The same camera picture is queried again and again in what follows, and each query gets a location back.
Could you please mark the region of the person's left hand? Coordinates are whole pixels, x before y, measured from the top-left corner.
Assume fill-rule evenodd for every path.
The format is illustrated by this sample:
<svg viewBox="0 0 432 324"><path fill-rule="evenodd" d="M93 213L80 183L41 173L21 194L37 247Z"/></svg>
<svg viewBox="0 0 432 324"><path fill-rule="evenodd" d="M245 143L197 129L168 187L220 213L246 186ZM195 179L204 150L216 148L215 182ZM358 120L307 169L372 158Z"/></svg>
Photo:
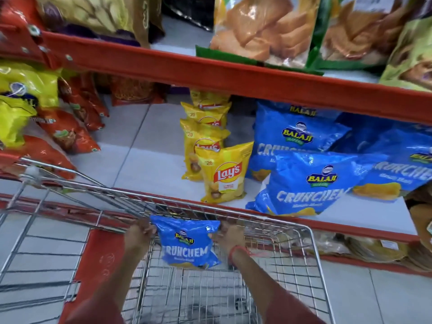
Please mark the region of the person's left hand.
<svg viewBox="0 0 432 324"><path fill-rule="evenodd" d="M143 221L150 221L142 218L135 221L124 234L125 253L142 259L149 250L152 238L143 236Z"/></svg>

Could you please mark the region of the small blue chips packet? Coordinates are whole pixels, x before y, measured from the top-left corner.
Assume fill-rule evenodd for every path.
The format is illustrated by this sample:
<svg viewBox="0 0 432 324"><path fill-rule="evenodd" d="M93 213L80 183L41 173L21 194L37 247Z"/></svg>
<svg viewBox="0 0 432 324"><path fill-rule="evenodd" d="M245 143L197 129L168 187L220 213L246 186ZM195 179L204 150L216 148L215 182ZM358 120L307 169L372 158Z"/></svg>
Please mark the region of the small blue chips packet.
<svg viewBox="0 0 432 324"><path fill-rule="evenodd" d="M150 222L157 228L163 260L168 265L208 269L220 264L209 236L219 231L220 221L151 215Z"/></svg>

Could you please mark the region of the person's left forearm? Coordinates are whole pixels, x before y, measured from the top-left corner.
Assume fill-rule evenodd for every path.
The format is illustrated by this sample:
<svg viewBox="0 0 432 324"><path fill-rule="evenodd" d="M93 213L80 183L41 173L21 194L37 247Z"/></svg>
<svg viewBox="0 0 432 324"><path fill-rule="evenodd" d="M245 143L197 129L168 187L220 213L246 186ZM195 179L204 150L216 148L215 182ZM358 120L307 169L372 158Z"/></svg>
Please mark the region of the person's left forearm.
<svg viewBox="0 0 432 324"><path fill-rule="evenodd" d="M91 300L111 301L118 311L123 309L123 305L130 289L133 274L143 257L149 250L149 244L135 247L126 247L122 259L112 275L94 293Z"/></svg>

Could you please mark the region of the person's right forearm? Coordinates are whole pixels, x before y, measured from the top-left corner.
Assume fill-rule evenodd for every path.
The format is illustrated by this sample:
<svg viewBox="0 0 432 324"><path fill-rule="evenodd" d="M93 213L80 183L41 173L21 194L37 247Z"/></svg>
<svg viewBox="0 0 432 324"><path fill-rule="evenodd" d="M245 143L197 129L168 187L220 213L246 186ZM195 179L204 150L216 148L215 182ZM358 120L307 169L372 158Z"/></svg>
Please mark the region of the person's right forearm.
<svg viewBox="0 0 432 324"><path fill-rule="evenodd" d="M276 289L282 287L251 257L238 268L256 306L261 312L267 310Z"/></svg>

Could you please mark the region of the yellow chips packet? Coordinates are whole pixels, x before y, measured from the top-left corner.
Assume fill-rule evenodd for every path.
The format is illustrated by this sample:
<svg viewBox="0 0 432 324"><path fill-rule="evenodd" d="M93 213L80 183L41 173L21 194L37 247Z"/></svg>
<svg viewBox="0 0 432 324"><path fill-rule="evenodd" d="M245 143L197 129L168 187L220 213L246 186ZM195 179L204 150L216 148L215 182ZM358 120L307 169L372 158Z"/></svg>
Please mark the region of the yellow chips packet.
<svg viewBox="0 0 432 324"><path fill-rule="evenodd" d="M198 149L208 149L219 152L224 147L224 140L230 136L230 131L219 126L200 124L191 119L181 119L180 126L184 133L184 163L186 171L184 180L201 181L203 179Z"/></svg>
<svg viewBox="0 0 432 324"><path fill-rule="evenodd" d="M205 107L203 109L195 107L192 104L181 102L188 119L191 119L200 124L218 126L223 129L227 125L227 114L232 103L225 103L217 107Z"/></svg>
<svg viewBox="0 0 432 324"><path fill-rule="evenodd" d="M198 149L196 152L204 182L203 203L225 203L245 195L245 176L254 142L222 148L218 152Z"/></svg>
<svg viewBox="0 0 432 324"><path fill-rule="evenodd" d="M202 110L227 106L231 95L219 92L208 92L190 89L193 106Z"/></svg>

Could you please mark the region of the red cart seat panel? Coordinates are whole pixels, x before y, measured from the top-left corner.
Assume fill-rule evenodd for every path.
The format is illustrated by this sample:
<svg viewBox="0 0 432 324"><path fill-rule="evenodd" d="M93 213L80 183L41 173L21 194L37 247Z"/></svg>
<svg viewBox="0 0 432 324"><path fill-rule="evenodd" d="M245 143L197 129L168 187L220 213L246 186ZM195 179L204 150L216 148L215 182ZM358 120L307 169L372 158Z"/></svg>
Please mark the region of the red cart seat panel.
<svg viewBox="0 0 432 324"><path fill-rule="evenodd" d="M65 324L71 312L108 280L125 251L124 234L92 229L80 259L74 281L80 282L77 298L65 303L59 324Z"/></svg>

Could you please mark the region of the person's red sleeve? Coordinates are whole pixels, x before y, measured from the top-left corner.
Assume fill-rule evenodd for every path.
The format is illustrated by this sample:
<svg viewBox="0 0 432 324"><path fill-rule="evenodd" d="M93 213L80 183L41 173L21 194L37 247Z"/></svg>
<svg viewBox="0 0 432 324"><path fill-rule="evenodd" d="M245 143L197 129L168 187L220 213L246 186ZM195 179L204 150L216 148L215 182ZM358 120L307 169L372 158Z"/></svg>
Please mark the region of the person's red sleeve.
<svg viewBox="0 0 432 324"><path fill-rule="evenodd" d="M326 324L282 287L275 290L263 322L264 324Z"/></svg>
<svg viewBox="0 0 432 324"><path fill-rule="evenodd" d="M65 324L125 324L110 296L94 295L73 310Z"/></svg>

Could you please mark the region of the large blue chips packet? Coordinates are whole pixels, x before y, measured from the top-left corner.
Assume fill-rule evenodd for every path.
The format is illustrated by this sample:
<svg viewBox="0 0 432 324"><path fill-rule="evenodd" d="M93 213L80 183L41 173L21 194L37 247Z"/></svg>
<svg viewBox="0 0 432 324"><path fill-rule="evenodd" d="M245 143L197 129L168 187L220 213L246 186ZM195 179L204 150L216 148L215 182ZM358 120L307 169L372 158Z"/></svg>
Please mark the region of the large blue chips packet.
<svg viewBox="0 0 432 324"><path fill-rule="evenodd" d="M432 126L343 112L335 121L350 131L333 144L331 151L339 153L363 153L381 134L391 129L422 133L432 136Z"/></svg>
<svg viewBox="0 0 432 324"><path fill-rule="evenodd" d="M385 154L387 159L353 187L353 195L393 202L432 180L431 134L390 129L365 152Z"/></svg>
<svg viewBox="0 0 432 324"><path fill-rule="evenodd" d="M265 187L248 210L272 216L315 216L359 184L388 155L288 151L275 156Z"/></svg>
<svg viewBox="0 0 432 324"><path fill-rule="evenodd" d="M246 177L263 181L276 155L285 151L327 152L351 128L338 123L340 112L258 100L254 145Z"/></svg>

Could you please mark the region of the clear papad packet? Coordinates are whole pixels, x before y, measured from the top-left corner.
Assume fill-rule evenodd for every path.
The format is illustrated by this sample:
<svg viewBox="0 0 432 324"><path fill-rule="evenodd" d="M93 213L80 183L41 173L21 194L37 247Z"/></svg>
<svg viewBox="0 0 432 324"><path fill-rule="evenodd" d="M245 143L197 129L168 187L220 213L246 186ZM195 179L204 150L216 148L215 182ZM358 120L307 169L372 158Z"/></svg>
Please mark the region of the clear papad packet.
<svg viewBox="0 0 432 324"><path fill-rule="evenodd" d="M368 263L396 263L408 255L409 245L402 242L345 235L352 258Z"/></svg>
<svg viewBox="0 0 432 324"><path fill-rule="evenodd" d="M407 255L400 264L416 272L432 273L432 251L420 242L409 244Z"/></svg>
<svg viewBox="0 0 432 324"><path fill-rule="evenodd" d="M344 234L314 229L312 233L320 255L351 255Z"/></svg>

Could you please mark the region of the person's red right sleeve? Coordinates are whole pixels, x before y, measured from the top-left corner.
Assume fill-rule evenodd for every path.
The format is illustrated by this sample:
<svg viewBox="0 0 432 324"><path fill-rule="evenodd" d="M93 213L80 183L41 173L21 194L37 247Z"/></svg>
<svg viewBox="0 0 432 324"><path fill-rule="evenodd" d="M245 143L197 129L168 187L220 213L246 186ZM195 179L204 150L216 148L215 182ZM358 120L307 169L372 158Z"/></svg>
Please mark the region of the person's red right sleeve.
<svg viewBox="0 0 432 324"><path fill-rule="evenodd" d="M264 324L326 324L282 287L275 290L263 322Z"/></svg>

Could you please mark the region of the orange noodle snack packet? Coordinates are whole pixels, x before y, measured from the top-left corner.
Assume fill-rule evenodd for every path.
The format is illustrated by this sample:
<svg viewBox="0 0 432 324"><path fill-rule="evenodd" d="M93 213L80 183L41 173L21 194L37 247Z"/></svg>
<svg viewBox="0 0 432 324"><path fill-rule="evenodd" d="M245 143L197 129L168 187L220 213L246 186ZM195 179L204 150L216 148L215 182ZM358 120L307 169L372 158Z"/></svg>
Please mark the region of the orange noodle snack packet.
<svg viewBox="0 0 432 324"><path fill-rule="evenodd" d="M165 103L171 87L163 83L122 76L109 76L109 86L113 107Z"/></svg>

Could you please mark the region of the yellow green snack packet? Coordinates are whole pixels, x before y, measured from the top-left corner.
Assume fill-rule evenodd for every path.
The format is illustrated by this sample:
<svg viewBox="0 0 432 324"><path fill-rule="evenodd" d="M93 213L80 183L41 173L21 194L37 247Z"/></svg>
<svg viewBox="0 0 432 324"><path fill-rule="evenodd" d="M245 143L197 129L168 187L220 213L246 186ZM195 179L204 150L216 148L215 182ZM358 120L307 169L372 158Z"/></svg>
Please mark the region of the yellow green snack packet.
<svg viewBox="0 0 432 324"><path fill-rule="evenodd" d="M23 129L36 115L35 108L27 101L0 95L0 144L3 148L24 145Z"/></svg>
<svg viewBox="0 0 432 324"><path fill-rule="evenodd" d="M58 107L61 71L0 59L0 95L23 99L33 107Z"/></svg>

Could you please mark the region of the clear toast packet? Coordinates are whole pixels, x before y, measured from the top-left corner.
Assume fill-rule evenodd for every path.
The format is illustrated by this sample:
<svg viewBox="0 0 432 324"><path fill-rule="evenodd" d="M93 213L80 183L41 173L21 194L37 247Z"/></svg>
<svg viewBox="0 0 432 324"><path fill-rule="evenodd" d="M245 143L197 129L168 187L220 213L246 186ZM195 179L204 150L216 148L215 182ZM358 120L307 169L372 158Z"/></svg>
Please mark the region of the clear toast packet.
<svg viewBox="0 0 432 324"><path fill-rule="evenodd" d="M322 76L308 64L331 0L215 0L214 31L199 58Z"/></svg>

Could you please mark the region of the dark snack packet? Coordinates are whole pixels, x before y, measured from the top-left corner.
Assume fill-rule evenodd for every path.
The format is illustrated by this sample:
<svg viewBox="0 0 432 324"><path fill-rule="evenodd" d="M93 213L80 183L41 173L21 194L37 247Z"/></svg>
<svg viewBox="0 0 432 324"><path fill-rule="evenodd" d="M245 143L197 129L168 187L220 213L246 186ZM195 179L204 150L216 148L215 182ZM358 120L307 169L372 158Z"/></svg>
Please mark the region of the dark snack packet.
<svg viewBox="0 0 432 324"><path fill-rule="evenodd" d="M164 15L192 23L206 31L214 29L215 0L162 0Z"/></svg>

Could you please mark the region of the light green snack packet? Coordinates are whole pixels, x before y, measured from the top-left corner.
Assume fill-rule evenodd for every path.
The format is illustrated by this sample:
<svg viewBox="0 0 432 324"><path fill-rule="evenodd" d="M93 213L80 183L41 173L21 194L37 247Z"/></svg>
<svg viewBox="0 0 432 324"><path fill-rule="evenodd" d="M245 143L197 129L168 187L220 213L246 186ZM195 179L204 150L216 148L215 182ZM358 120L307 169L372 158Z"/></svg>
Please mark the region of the light green snack packet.
<svg viewBox="0 0 432 324"><path fill-rule="evenodd" d="M432 93L432 15L405 24L379 83Z"/></svg>

